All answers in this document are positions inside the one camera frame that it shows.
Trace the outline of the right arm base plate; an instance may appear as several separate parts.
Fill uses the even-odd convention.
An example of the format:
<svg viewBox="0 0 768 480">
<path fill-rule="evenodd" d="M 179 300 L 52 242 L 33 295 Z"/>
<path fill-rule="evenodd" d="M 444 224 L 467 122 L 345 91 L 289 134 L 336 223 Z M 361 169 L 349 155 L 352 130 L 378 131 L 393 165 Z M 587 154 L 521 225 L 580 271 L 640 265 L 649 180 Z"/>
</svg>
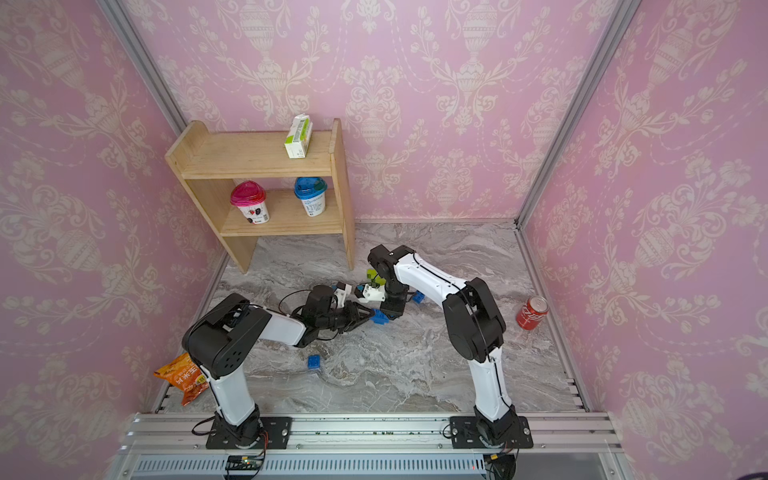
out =
<svg viewBox="0 0 768 480">
<path fill-rule="evenodd" d="M 454 449 L 532 449 L 534 441 L 528 419 L 512 414 L 494 422 L 473 416 L 449 418 L 446 435 Z"/>
</svg>

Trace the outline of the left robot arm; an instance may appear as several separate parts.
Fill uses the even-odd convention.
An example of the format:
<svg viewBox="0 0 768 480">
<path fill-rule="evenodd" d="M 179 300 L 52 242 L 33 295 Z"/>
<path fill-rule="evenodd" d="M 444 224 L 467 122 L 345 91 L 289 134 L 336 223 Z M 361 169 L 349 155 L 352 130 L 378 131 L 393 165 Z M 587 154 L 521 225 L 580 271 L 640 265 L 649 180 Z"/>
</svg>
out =
<svg viewBox="0 0 768 480">
<path fill-rule="evenodd" d="M 355 301 L 340 301 L 333 288 L 313 287 L 305 303 L 288 314 L 257 305 L 232 293 L 197 320 L 184 334 L 182 347 L 212 390 L 216 412 L 211 442 L 251 448 L 266 429 L 248 389 L 243 364 L 261 340 L 304 348 L 324 330 L 340 335 L 373 319 L 375 311 Z"/>
</svg>

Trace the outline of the blue large lego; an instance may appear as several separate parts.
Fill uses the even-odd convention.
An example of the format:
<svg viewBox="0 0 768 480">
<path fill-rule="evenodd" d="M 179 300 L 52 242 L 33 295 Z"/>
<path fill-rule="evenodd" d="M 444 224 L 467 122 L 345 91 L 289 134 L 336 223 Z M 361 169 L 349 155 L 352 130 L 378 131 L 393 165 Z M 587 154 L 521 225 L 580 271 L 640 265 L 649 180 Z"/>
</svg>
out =
<svg viewBox="0 0 768 480">
<path fill-rule="evenodd" d="M 381 312 L 378 309 L 373 310 L 373 317 L 372 321 L 377 325 L 385 325 L 390 322 L 390 319 L 387 315 L 385 315 L 383 312 Z"/>
</svg>

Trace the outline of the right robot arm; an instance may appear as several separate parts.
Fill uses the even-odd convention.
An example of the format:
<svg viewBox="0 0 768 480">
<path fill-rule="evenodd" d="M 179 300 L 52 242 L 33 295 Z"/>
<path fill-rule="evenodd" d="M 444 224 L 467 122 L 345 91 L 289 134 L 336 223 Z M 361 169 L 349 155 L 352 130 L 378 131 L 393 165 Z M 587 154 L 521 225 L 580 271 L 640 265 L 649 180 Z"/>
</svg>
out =
<svg viewBox="0 0 768 480">
<path fill-rule="evenodd" d="M 503 375 L 506 322 L 487 283 L 452 276 L 407 246 L 390 250 L 378 245 L 370 250 L 368 262 L 385 281 L 385 300 L 379 310 L 387 318 L 403 315 L 411 289 L 442 308 L 451 345 L 468 362 L 481 437 L 491 446 L 523 447 L 524 426 Z"/>
</svg>

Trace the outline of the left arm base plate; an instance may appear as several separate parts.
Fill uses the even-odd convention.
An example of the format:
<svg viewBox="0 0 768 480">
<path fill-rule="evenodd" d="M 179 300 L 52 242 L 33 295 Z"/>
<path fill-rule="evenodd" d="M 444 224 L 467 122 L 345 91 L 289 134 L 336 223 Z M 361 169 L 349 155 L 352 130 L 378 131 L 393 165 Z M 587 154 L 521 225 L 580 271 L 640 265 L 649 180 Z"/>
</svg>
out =
<svg viewBox="0 0 768 480">
<path fill-rule="evenodd" d="M 285 450 L 291 435 L 291 417 L 260 417 L 234 427 L 216 414 L 206 440 L 208 450 Z"/>
</svg>

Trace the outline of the green lego pair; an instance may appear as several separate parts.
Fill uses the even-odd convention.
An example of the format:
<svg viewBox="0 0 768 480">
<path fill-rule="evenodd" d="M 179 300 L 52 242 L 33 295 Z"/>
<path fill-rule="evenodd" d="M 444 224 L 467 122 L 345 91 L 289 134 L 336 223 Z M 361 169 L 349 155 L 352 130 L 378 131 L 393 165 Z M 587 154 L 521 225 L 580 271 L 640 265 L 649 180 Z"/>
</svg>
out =
<svg viewBox="0 0 768 480">
<path fill-rule="evenodd" d="M 379 276 L 374 269 L 366 271 L 367 281 L 371 286 L 380 286 L 385 284 L 385 280 Z"/>
</svg>

